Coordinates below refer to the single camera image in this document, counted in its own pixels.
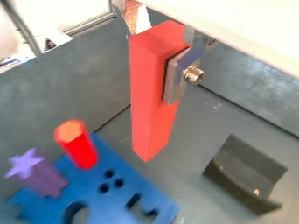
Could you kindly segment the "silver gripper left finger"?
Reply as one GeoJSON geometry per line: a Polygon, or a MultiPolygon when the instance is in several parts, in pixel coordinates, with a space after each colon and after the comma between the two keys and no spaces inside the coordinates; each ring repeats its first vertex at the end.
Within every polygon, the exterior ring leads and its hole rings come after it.
{"type": "Polygon", "coordinates": [[[136,35],[152,27],[146,7],[136,0],[124,0],[121,15],[130,35],[136,35]]]}

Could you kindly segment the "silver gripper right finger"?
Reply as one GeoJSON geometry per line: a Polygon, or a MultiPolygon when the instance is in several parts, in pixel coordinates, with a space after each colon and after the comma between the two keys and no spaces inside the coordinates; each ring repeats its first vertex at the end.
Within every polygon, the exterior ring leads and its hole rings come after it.
{"type": "Polygon", "coordinates": [[[210,42],[210,37],[185,25],[182,41],[188,46],[166,61],[162,101],[172,105],[185,93],[186,84],[197,85],[204,72],[198,69],[201,57],[210,42]]]}

